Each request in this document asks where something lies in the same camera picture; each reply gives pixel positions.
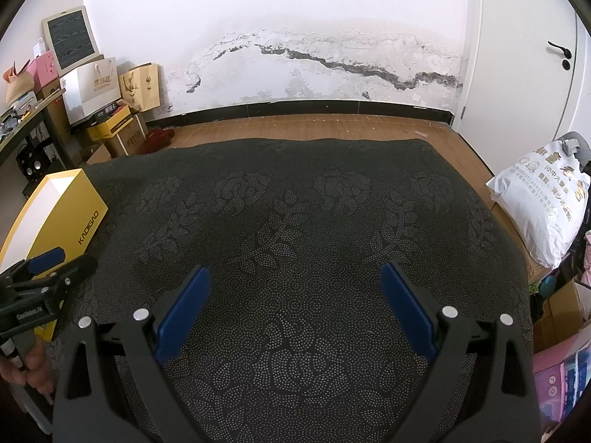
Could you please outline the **person's left hand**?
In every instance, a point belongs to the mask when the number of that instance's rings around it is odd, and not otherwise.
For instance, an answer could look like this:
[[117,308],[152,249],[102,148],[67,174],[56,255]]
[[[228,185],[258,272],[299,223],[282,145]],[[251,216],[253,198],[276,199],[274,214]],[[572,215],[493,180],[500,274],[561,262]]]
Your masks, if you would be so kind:
[[55,381],[51,360],[47,355],[45,342],[39,335],[35,335],[35,344],[26,355],[24,364],[26,370],[21,372],[1,355],[1,377],[7,383],[29,385],[43,395],[52,394]]

